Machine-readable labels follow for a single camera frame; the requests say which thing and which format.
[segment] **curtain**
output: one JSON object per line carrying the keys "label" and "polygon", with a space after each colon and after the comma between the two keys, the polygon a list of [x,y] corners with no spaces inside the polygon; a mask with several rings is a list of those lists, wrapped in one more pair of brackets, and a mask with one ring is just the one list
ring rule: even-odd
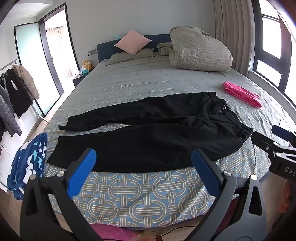
{"label": "curtain", "polygon": [[216,39],[233,55],[232,68],[248,75],[253,41],[251,0],[214,0]]}
{"label": "curtain", "polygon": [[79,70],[74,58],[67,25],[46,29],[46,38],[60,81],[75,77]]}

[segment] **wall socket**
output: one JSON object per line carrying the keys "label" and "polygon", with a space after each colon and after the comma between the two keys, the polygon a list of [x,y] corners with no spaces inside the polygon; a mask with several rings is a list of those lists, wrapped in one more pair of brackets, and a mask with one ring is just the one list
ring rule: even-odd
{"label": "wall socket", "polygon": [[87,55],[90,56],[92,54],[96,54],[96,49],[87,52]]}

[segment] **blue gripper pad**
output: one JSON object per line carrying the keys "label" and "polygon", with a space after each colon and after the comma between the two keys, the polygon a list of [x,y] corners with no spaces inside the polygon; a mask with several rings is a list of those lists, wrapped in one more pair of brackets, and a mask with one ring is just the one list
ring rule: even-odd
{"label": "blue gripper pad", "polygon": [[221,194],[221,185],[223,183],[221,169],[215,162],[210,161],[200,149],[192,152],[191,162],[204,183],[208,193],[211,196],[219,197]]}
{"label": "blue gripper pad", "polygon": [[285,141],[293,141],[293,135],[291,134],[290,131],[287,131],[279,126],[276,126],[274,125],[272,128],[271,128],[271,131],[274,135],[284,139]]}
{"label": "blue gripper pad", "polygon": [[67,181],[67,193],[70,198],[79,194],[85,180],[96,163],[96,151],[87,148],[82,156],[68,169],[65,177]]}

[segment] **black jacket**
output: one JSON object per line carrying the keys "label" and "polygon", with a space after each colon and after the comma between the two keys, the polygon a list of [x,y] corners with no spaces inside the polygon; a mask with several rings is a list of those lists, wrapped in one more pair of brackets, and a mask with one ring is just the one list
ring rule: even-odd
{"label": "black jacket", "polygon": [[24,86],[24,82],[13,69],[6,71],[5,79],[6,88],[10,101],[13,105],[13,110],[15,111],[17,117],[20,118],[32,104],[32,99],[30,98],[28,91]]}

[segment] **pink pillow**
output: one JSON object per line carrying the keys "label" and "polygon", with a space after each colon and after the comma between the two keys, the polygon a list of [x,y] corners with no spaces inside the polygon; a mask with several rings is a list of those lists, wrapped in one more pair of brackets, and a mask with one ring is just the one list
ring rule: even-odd
{"label": "pink pillow", "polygon": [[129,54],[136,54],[150,42],[150,39],[145,38],[134,30],[131,30],[114,46],[126,51]]}

